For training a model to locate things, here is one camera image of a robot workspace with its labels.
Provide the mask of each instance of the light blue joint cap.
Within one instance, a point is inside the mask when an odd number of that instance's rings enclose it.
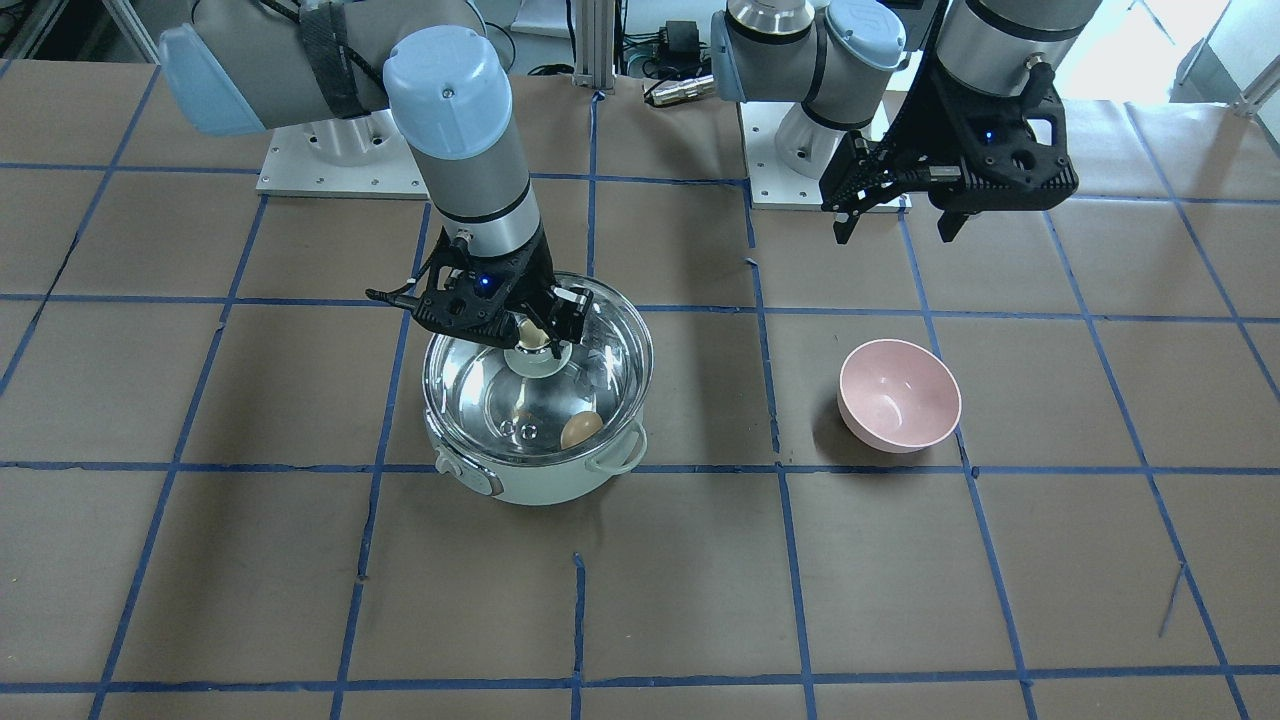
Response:
[[[831,35],[859,60],[882,70],[897,69],[906,46],[902,20],[876,0],[832,0],[827,6]]]
[[[716,94],[719,95],[721,100],[746,102],[742,78],[737,74],[737,63],[733,60],[733,42],[730,40],[728,28],[724,27],[724,10],[717,10],[712,15],[710,40]]]
[[[183,23],[164,31],[157,50],[169,90],[196,129],[224,136],[266,131],[196,28]]]
[[[511,123],[511,82],[498,51],[465,27],[435,26],[401,40],[383,83],[404,140],[431,158],[475,158]]]

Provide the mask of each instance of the cooking pot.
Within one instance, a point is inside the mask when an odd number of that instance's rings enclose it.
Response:
[[[549,342],[539,346],[538,332],[522,333],[515,350],[435,336],[422,364],[436,469],[516,505],[581,497],[631,471],[649,448],[649,328],[609,286],[556,278],[593,292],[582,341],[561,345],[559,357]]]

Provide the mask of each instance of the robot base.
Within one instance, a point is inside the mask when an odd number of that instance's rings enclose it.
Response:
[[[257,191],[287,197],[428,199],[422,174],[389,110],[276,129]]]

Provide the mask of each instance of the pot handle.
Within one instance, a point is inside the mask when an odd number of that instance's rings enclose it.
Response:
[[[595,457],[586,459],[586,469],[593,473],[605,473],[608,475],[625,475],[631,470],[635,470],[640,460],[644,459],[644,454],[649,452],[649,433],[645,432],[644,425],[639,421],[631,423],[627,427],[626,433],[632,433],[636,436],[635,443],[631,446],[631,451],[625,455],[627,460],[622,465],[611,465],[607,460],[602,461]]]
[[[435,469],[448,473],[462,482],[462,484],[489,497],[502,495],[502,480],[498,475],[479,462],[470,461],[453,452],[453,448],[435,447]]]

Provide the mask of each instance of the black strap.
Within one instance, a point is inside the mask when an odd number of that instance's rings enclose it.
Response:
[[[311,63],[320,94],[338,118],[360,118],[369,110],[360,104],[356,73],[347,55],[347,15],[342,3],[323,3],[298,15],[298,36]]]
[[[827,74],[827,9],[822,8],[813,18],[814,32],[818,33],[818,60],[813,68],[813,81],[809,82],[809,92],[800,102],[808,105],[818,97],[822,88],[822,78]]]

